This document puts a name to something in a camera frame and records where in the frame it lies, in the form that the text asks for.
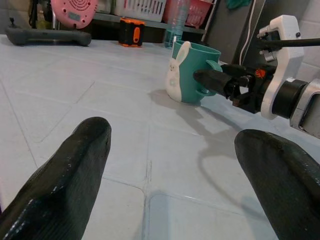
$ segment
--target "white bunny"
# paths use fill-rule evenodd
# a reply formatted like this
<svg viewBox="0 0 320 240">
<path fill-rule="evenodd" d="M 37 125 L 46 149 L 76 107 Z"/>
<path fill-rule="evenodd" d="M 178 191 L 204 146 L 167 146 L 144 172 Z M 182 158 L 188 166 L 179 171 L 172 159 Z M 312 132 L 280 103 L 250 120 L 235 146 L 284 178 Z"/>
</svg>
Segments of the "white bunny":
<svg viewBox="0 0 320 240">
<path fill-rule="evenodd" d="M 165 79 L 165 89 L 168 95 L 175 101 L 181 102 L 182 94 L 180 88 L 180 70 L 179 66 L 188 56 L 191 43 L 185 41 L 179 49 L 176 59 L 171 58 L 169 70 Z"/>
</svg>

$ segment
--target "red basket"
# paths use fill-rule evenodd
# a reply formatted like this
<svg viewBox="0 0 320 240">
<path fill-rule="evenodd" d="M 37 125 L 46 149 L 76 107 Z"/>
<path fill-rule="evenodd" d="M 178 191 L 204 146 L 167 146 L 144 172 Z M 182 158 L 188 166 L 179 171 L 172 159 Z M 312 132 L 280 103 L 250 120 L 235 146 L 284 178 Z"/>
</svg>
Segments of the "red basket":
<svg viewBox="0 0 320 240">
<path fill-rule="evenodd" d="M 166 0 L 163 14 L 163 20 L 165 23 L 169 21 L 170 12 L 174 9 L 176 3 L 177 2 L 175 0 Z M 190 0 L 190 9 L 185 25 L 193 26 L 198 29 L 204 23 L 211 5 L 212 3 L 202 0 Z"/>
</svg>

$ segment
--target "teal mug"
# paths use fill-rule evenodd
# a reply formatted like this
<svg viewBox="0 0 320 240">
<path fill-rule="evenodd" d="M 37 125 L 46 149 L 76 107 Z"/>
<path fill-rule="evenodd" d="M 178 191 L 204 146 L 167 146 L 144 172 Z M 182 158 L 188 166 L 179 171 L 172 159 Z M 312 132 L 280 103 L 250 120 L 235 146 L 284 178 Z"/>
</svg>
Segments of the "teal mug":
<svg viewBox="0 0 320 240">
<path fill-rule="evenodd" d="M 221 52 L 189 41 L 176 41 L 165 79 L 168 95 L 177 102 L 197 104 L 207 96 L 214 96 L 194 80 L 197 70 L 214 69 L 222 72 L 218 64 Z"/>
</svg>

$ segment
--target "bunny ear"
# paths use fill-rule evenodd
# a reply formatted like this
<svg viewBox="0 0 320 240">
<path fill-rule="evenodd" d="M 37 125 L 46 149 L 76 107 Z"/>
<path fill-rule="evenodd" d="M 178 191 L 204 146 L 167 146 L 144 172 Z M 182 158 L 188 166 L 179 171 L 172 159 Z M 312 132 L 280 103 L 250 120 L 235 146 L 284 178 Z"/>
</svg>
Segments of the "bunny ear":
<svg viewBox="0 0 320 240">
<path fill-rule="evenodd" d="M 185 41 L 179 49 L 179 52 L 176 56 L 176 61 L 180 64 L 186 59 L 188 56 L 189 50 L 191 48 L 191 43 L 189 41 Z"/>
</svg>

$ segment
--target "white tile floor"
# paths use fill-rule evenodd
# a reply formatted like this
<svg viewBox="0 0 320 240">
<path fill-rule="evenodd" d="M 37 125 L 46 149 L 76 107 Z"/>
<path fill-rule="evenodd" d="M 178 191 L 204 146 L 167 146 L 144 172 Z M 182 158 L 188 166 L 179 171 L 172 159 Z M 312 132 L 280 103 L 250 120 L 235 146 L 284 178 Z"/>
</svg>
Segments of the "white tile floor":
<svg viewBox="0 0 320 240">
<path fill-rule="evenodd" d="M 319 157 L 319 141 L 231 107 L 179 104 L 164 91 L 170 51 L 11 45 L 0 35 L 0 203 L 84 119 L 112 125 L 111 152 L 84 240 L 275 240 L 234 151 L 246 128 L 281 134 Z"/>
</svg>

